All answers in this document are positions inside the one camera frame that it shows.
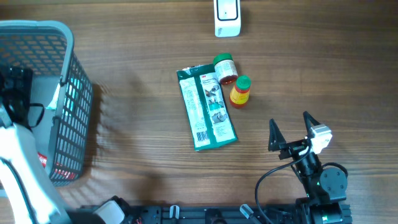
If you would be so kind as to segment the red sauce squeeze bottle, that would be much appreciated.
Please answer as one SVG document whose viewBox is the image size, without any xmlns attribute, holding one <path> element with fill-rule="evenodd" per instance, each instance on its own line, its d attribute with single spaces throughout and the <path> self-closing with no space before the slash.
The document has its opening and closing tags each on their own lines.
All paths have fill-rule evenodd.
<svg viewBox="0 0 398 224">
<path fill-rule="evenodd" d="M 250 87 L 251 79 L 248 76 L 242 75 L 238 77 L 229 94 L 229 101 L 234 108 L 242 108 L 247 104 Z"/>
</svg>

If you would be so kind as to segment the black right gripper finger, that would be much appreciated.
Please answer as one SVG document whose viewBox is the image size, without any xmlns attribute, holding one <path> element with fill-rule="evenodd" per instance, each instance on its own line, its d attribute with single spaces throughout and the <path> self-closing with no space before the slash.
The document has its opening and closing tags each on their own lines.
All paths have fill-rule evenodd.
<svg viewBox="0 0 398 224">
<path fill-rule="evenodd" d="M 286 141 L 274 119 L 269 121 L 268 151 L 281 151 L 286 148 Z"/>
<path fill-rule="evenodd" d="M 307 137 L 313 137 L 314 131 L 320 123 L 308 111 L 303 112 L 303 118 L 307 130 Z"/>
</svg>

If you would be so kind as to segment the red candy bar wrapper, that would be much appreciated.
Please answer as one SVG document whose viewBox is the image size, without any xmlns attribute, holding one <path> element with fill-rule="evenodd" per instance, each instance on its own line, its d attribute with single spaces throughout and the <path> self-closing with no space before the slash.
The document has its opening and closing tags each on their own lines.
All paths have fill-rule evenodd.
<svg viewBox="0 0 398 224">
<path fill-rule="evenodd" d="M 47 165 L 47 157 L 44 156 L 43 154 L 39 153 L 39 152 L 38 152 L 38 157 L 39 157 L 39 160 L 40 160 L 43 168 L 45 168 L 46 165 Z"/>
</svg>

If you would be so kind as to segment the green sponge package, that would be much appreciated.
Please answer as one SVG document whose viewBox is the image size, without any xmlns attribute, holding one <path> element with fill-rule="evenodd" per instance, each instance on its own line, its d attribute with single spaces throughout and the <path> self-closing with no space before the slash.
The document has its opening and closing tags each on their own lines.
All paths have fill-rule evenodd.
<svg viewBox="0 0 398 224">
<path fill-rule="evenodd" d="M 196 151 L 216 149 L 238 140 L 212 64 L 177 71 Z"/>
</svg>

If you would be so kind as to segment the green lid jar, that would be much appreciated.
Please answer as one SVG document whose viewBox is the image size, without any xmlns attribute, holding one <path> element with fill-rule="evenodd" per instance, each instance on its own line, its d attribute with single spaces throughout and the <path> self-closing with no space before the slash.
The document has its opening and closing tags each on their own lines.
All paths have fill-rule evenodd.
<svg viewBox="0 0 398 224">
<path fill-rule="evenodd" d="M 238 72 L 233 57 L 230 53 L 222 53 L 217 55 L 213 59 L 213 65 L 218 77 L 218 81 L 222 85 L 230 84 L 238 79 Z"/>
</svg>

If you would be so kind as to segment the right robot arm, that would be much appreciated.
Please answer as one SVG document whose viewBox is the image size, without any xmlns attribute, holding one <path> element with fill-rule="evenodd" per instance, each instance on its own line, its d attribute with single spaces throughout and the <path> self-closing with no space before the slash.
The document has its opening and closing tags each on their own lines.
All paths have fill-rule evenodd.
<svg viewBox="0 0 398 224">
<path fill-rule="evenodd" d="M 279 159 L 291 158 L 291 167 L 307 194 L 295 203 L 270 205 L 265 211 L 276 223 L 352 223 L 350 206 L 345 204 L 348 171 L 335 162 L 322 164 L 318 154 L 326 148 L 332 131 L 308 112 L 303 113 L 307 135 L 302 140 L 286 142 L 276 122 L 269 122 L 269 150 L 279 151 Z"/>
</svg>

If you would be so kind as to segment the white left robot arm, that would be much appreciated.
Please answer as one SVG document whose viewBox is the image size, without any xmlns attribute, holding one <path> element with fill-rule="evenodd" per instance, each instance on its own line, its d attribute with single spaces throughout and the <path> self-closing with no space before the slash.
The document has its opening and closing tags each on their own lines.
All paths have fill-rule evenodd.
<svg viewBox="0 0 398 224">
<path fill-rule="evenodd" d="M 1 184 L 16 223 L 70 223 L 28 121 L 33 71 L 1 65 Z"/>
</svg>

